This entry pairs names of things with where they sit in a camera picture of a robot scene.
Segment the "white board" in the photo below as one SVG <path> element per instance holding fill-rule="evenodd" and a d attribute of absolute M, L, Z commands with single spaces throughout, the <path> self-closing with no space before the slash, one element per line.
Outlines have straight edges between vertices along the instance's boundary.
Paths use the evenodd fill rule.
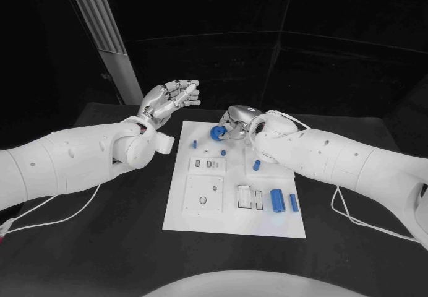
<path fill-rule="evenodd" d="M 306 238 L 301 208 L 298 205 L 300 211 L 293 212 L 290 201 L 293 193 L 298 203 L 294 172 L 264 161 L 259 170 L 254 171 L 251 163 L 257 156 L 251 144 L 245 144 L 246 139 L 215 141 L 209 136 L 215 125 L 183 122 L 163 229 Z M 226 159 L 226 172 L 219 159 Z M 196 168 L 196 160 L 200 164 L 215 161 L 220 166 Z M 238 186 L 251 186 L 251 209 L 238 208 Z M 272 189 L 282 190 L 285 212 L 281 213 L 272 210 Z M 255 191 L 262 192 L 262 210 L 257 210 Z"/>

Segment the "cable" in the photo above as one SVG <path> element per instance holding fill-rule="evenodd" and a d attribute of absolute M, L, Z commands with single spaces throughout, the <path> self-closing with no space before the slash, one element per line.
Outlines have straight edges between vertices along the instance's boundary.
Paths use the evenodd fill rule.
<path fill-rule="evenodd" d="M 278 113 L 278 114 L 281 114 L 285 118 L 288 118 L 290 120 L 298 122 L 298 123 L 303 125 L 303 127 L 304 127 L 306 129 L 310 129 L 310 126 L 308 126 L 307 124 L 303 124 L 303 123 L 301 123 L 293 116 L 290 116 L 287 113 L 281 113 L 280 111 L 274 111 L 274 110 L 269 110 L 268 112 L 269 112 L 269 113 Z M 344 207 L 344 211 L 346 211 L 346 213 L 343 213 L 343 212 L 340 212 L 337 209 L 334 209 L 334 206 L 333 206 L 334 198 L 336 198 L 336 194 L 337 194 L 337 192 L 339 192 L 339 194 L 340 194 L 342 203 L 343 203 L 343 207 Z M 336 185 L 336 191 L 334 191 L 334 194 L 333 194 L 331 204 L 330 204 L 330 205 L 331 205 L 331 209 L 333 209 L 339 214 L 344 215 L 344 216 L 350 219 L 350 222 L 353 222 L 353 223 L 357 224 L 359 226 L 369 227 L 369 228 L 372 228 L 372 229 L 375 229 L 375 230 L 378 230 L 378 231 L 380 231 L 380 232 L 383 232 L 383 233 L 386 233 L 386 234 L 389 234 L 389 235 L 392 235 L 392 236 L 395 236 L 395 237 L 398 237 L 398 238 L 401 238 L 401 239 L 405 239 L 405 240 L 409 240 L 409 241 L 415 241 L 416 243 L 419 242 L 415 238 L 408 237 L 408 236 L 404 236 L 404 235 L 401 235 L 401 234 L 398 234 L 398 233 L 395 233 L 395 232 L 392 232 L 392 231 L 389 231 L 389 230 L 386 230 L 386 229 L 383 229 L 383 228 L 380 228 L 380 227 L 376 227 L 376 226 L 367 224 L 367 223 L 365 223 L 363 221 L 360 221 L 357 218 L 352 217 L 350 212 L 349 212 L 349 210 L 347 210 L 347 206 L 346 206 L 344 198 L 343 198 L 343 195 L 342 195 L 342 192 L 340 192 L 340 188 L 339 188 L 337 185 Z"/>
<path fill-rule="evenodd" d="M 334 209 L 334 206 L 333 206 L 334 198 L 336 198 L 336 194 L 337 194 L 337 192 L 339 192 L 339 194 L 340 194 L 342 203 L 343 203 L 343 207 L 344 207 L 344 211 L 346 211 L 346 213 L 343 213 L 343 212 L 340 212 L 337 209 Z M 401 235 L 401 234 L 398 234 L 398 233 L 395 233 L 395 232 L 392 232 L 392 231 L 389 231 L 389 230 L 386 230 L 386 229 L 383 229 L 383 228 L 380 228 L 380 227 L 376 227 L 376 226 L 367 224 L 367 223 L 365 223 L 363 221 L 360 221 L 357 218 L 352 217 L 350 212 L 349 212 L 349 210 L 347 210 L 347 206 L 346 206 L 346 203 L 344 203 L 344 198 L 343 198 L 343 195 L 342 195 L 339 186 L 336 186 L 336 191 L 334 191 L 334 195 L 333 195 L 333 199 L 331 199 L 331 209 L 333 209 L 339 214 L 342 214 L 343 216 L 346 216 L 346 217 L 350 219 L 350 222 L 353 222 L 353 223 L 357 224 L 359 226 L 369 227 L 369 228 L 372 228 L 372 229 L 375 229 L 375 230 L 378 230 L 378 231 L 380 231 L 380 232 L 383 232 L 383 233 L 386 233 L 386 234 L 389 234 L 389 235 L 392 235 L 392 236 L 395 236 L 395 237 L 398 237 L 398 238 L 401 238 L 401 239 L 406 239 L 406 240 L 409 240 L 409 241 L 415 241 L 416 243 L 419 242 L 415 238 L 408 237 L 408 236 L 404 236 L 404 235 Z"/>
<path fill-rule="evenodd" d="M 97 190 L 95 190 L 95 192 L 94 192 L 94 194 L 92 194 L 92 197 L 91 197 L 89 201 L 86 202 L 86 204 L 84 205 L 84 207 L 79 209 L 79 211 L 78 211 L 72 216 L 69 216 L 68 218 L 63 218 L 63 219 L 59 220 L 59 221 L 53 221 L 53 222 L 48 222 L 48 223 L 42 223 L 42 224 L 37 224 L 37 225 L 30 225 L 30 226 L 24 226 L 24 227 L 20 227 L 20 228 L 17 228 L 17 229 L 13 229 L 13 230 L 10 230 L 10 231 L 7 231 L 7 232 L 4 232 L 4 233 L 0 233 L 0 236 L 4 236 L 6 234 L 9 234 L 9 233 L 12 233 L 12 232 L 16 232 L 16 231 L 20 231 L 20 230 L 23 230 L 23 229 L 30 229 L 30 228 L 35 228 L 35 227 L 48 226 L 48 225 L 53 225 L 53 224 L 56 224 L 56 223 L 62 223 L 62 222 L 65 222 L 66 220 L 69 220 L 71 218 L 73 218 L 73 217 L 81 213 L 81 211 L 86 208 L 88 204 L 91 203 L 91 201 L 92 201 L 92 199 L 94 199 L 94 197 L 95 197 L 95 195 L 97 195 L 99 186 L 101 186 L 101 184 L 99 184 L 98 187 L 97 187 Z M 16 221 L 19 218 L 22 218 L 22 217 L 23 217 L 29 212 L 32 212 L 35 209 L 37 209 L 37 208 L 39 208 L 43 204 L 46 204 L 46 203 L 48 203 L 56 196 L 58 196 L 58 195 L 52 196 L 43 203 L 40 203 L 35 208 L 32 208 L 26 213 L 23 213 L 23 214 L 22 214 L 13 221 Z"/>

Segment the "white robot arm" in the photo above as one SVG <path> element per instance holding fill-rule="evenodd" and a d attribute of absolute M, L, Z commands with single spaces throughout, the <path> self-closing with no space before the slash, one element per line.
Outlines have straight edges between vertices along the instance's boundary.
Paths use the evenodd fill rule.
<path fill-rule="evenodd" d="M 52 132 L 0 151 L 0 210 L 43 196 L 92 188 L 143 168 L 154 152 L 169 154 L 174 138 L 156 132 L 180 107 L 199 105 L 199 81 L 159 85 L 137 116 L 121 123 Z"/>
<path fill-rule="evenodd" d="M 428 249 L 428 159 L 317 129 L 298 131 L 287 116 L 235 105 L 213 127 L 212 137 L 242 139 L 248 134 L 259 159 L 372 198 L 396 215 Z M 231 132 L 225 123 L 233 127 Z"/>

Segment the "black table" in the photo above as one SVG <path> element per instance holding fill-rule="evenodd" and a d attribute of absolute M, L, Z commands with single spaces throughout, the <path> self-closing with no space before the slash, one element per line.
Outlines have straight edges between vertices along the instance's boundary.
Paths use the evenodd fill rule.
<path fill-rule="evenodd" d="M 76 126 L 114 123 L 138 106 L 91 103 Z M 6 235 L 1 296 L 140 296 L 167 283 L 219 270 L 267 270 L 314 278 L 369 296 L 427 296 L 428 251 L 355 225 L 330 209 L 334 186 L 295 175 L 306 239 L 163 231 L 183 121 L 216 122 L 222 110 L 176 111 L 160 129 L 176 138 L 170 155 L 101 185 L 69 221 Z M 297 115 L 310 127 L 398 151 L 382 120 Z M 95 188 L 59 196 L 13 228 L 68 217 Z M 383 206 L 343 190 L 353 216 L 406 234 Z M 23 211 L 45 201 L 29 201 Z"/>

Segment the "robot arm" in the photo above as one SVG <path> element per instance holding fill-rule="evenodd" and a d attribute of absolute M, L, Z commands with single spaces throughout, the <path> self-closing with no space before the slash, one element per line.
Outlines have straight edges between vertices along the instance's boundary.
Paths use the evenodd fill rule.
<path fill-rule="evenodd" d="M 156 132 L 180 107 L 199 105 L 199 81 L 176 80 L 144 97 L 137 116 L 121 123 L 58 132 L 0 151 L 0 210 L 43 196 L 92 188 L 143 168 L 174 138 Z"/>
<path fill-rule="evenodd" d="M 231 109 L 236 113 L 236 108 L 245 116 L 231 119 L 228 113 Z M 252 110 L 248 106 L 232 106 L 220 125 L 235 121 L 233 127 L 245 121 L 244 137 L 249 135 L 258 157 L 378 201 L 428 249 L 428 159 L 372 147 L 317 129 L 298 131 L 284 114 Z"/>

